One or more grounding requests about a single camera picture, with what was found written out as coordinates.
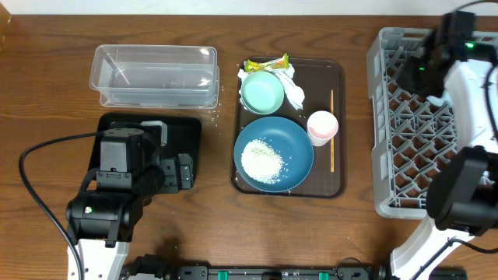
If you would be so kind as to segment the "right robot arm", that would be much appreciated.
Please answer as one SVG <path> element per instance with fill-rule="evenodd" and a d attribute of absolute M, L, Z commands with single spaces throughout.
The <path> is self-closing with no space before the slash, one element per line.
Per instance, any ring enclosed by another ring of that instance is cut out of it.
<path fill-rule="evenodd" d="M 398 86 L 419 96 L 448 96 L 457 152 L 432 180 L 427 214 L 390 255 L 388 279 L 427 279 L 459 245 L 497 227 L 497 49 L 473 40 L 476 15 L 456 9 L 442 17 L 409 58 Z"/>

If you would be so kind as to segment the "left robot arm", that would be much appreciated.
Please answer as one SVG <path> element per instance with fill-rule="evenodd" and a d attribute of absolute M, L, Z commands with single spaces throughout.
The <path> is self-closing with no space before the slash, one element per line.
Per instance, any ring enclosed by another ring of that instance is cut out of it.
<path fill-rule="evenodd" d="M 66 208 L 68 252 L 77 256 L 68 263 L 68 278 L 120 278 L 144 207 L 158 194 L 192 188 L 193 159 L 165 156 L 171 147 L 162 121 L 115 122 L 98 134 L 97 165 Z"/>

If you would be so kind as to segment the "pink cup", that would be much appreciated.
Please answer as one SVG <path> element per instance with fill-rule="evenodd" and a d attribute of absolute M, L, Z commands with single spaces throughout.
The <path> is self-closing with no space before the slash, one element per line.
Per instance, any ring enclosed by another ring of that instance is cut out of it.
<path fill-rule="evenodd" d="M 319 110 L 307 120 L 307 135 L 313 146 L 323 146 L 338 132 L 338 119 L 333 113 Z"/>

